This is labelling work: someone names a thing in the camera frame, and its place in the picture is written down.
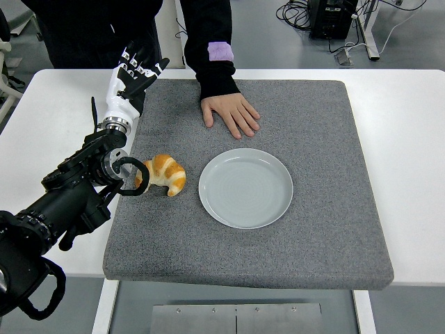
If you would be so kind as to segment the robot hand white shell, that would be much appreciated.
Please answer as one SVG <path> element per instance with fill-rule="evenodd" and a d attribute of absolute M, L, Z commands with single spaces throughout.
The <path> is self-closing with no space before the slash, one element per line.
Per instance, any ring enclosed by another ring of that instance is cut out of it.
<path fill-rule="evenodd" d="M 149 48 L 130 42 L 113 69 L 106 103 L 107 116 L 132 121 L 143 112 L 145 91 L 166 69 L 169 58 L 152 56 Z"/>

